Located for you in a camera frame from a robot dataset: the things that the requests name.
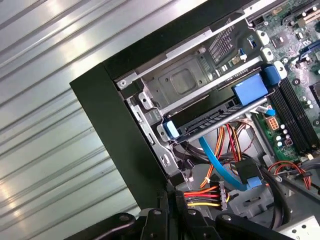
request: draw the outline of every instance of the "capacitor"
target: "capacitor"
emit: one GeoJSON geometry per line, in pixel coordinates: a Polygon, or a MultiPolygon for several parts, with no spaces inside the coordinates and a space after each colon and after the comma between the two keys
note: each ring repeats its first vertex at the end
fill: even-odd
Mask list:
{"type": "Polygon", "coordinates": [[[320,127],[320,119],[315,119],[313,122],[312,122],[313,126],[315,127],[320,127]]]}
{"type": "Polygon", "coordinates": [[[301,83],[301,81],[300,81],[299,78],[295,78],[295,79],[292,81],[292,84],[293,84],[294,86],[298,86],[298,85],[300,85],[300,83],[301,83]]]}
{"type": "Polygon", "coordinates": [[[305,108],[305,109],[313,109],[314,106],[313,106],[312,104],[310,104],[310,105],[304,105],[304,108],[305,108]]]}
{"type": "Polygon", "coordinates": [[[309,56],[306,56],[305,58],[301,59],[301,62],[310,62],[311,58],[309,56]]]}
{"type": "Polygon", "coordinates": [[[296,34],[296,36],[297,36],[297,38],[298,38],[299,40],[301,40],[301,39],[304,38],[304,36],[303,36],[303,34],[302,34],[301,32],[298,32],[298,33],[296,34]]]}
{"type": "Polygon", "coordinates": [[[307,11],[308,14],[312,14],[313,12],[317,11],[318,8],[316,6],[313,6],[309,11],[307,11]]]}
{"type": "Polygon", "coordinates": [[[281,139],[282,139],[282,137],[280,135],[274,137],[274,140],[276,142],[281,141],[281,139]]]}
{"type": "Polygon", "coordinates": [[[311,100],[306,100],[306,101],[302,101],[302,103],[304,104],[304,105],[310,105],[310,104],[312,104],[312,101],[311,100]]]}

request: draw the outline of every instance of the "black ram slot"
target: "black ram slot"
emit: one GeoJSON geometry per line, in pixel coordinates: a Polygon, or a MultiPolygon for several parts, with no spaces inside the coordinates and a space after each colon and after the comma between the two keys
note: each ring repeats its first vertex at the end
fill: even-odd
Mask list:
{"type": "Polygon", "coordinates": [[[280,90],[277,88],[269,99],[274,106],[277,115],[281,119],[282,123],[286,125],[288,133],[294,143],[295,148],[299,153],[304,154],[308,151],[308,145],[306,139],[300,131],[294,116],[292,115],[285,99],[283,98],[280,90]]]}
{"type": "Polygon", "coordinates": [[[319,138],[312,127],[308,116],[302,107],[295,91],[293,90],[289,80],[286,78],[280,83],[280,90],[289,106],[291,109],[293,116],[299,125],[302,133],[304,134],[307,143],[309,145],[309,148],[312,149],[314,147],[319,147],[320,146],[320,141],[319,138]]]}

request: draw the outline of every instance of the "wire bundle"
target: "wire bundle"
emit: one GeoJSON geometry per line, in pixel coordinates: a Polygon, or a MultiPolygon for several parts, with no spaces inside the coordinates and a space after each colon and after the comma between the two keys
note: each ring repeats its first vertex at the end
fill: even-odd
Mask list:
{"type": "MultiPolygon", "coordinates": [[[[185,198],[190,198],[187,199],[187,205],[189,207],[194,207],[194,206],[210,206],[210,207],[220,207],[220,194],[218,194],[217,191],[214,191],[217,189],[218,186],[213,186],[207,189],[204,189],[202,191],[188,191],[184,192],[184,197],[185,198]]],[[[226,202],[228,202],[230,199],[229,194],[227,194],[227,199],[226,202]]]]}
{"type": "MultiPolygon", "coordinates": [[[[222,149],[223,149],[223,146],[224,146],[224,141],[225,141],[225,130],[224,130],[224,127],[221,126],[217,130],[217,132],[218,132],[218,134],[217,134],[217,143],[216,143],[216,146],[215,146],[214,154],[216,156],[218,156],[218,158],[220,158],[221,157],[221,153],[222,153],[222,149]]],[[[210,164],[209,170],[208,170],[203,182],[200,185],[201,189],[204,188],[207,183],[209,183],[210,176],[211,176],[213,170],[214,170],[214,166],[212,164],[210,164]]]]}
{"type": "MultiPolygon", "coordinates": [[[[290,161],[278,161],[274,164],[272,164],[269,168],[268,168],[268,171],[270,172],[272,170],[272,168],[274,168],[275,166],[277,165],[280,165],[276,168],[275,172],[274,172],[274,175],[278,175],[280,173],[280,170],[284,167],[287,167],[287,166],[292,166],[294,167],[299,174],[304,174],[306,173],[305,170],[303,170],[302,168],[298,167],[298,165],[294,164],[293,162],[290,162],[290,161]]],[[[311,177],[310,176],[305,176],[303,177],[303,181],[304,181],[304,185],[306,187],[306,189],[310,190],[311,188],[311,177]]]]}

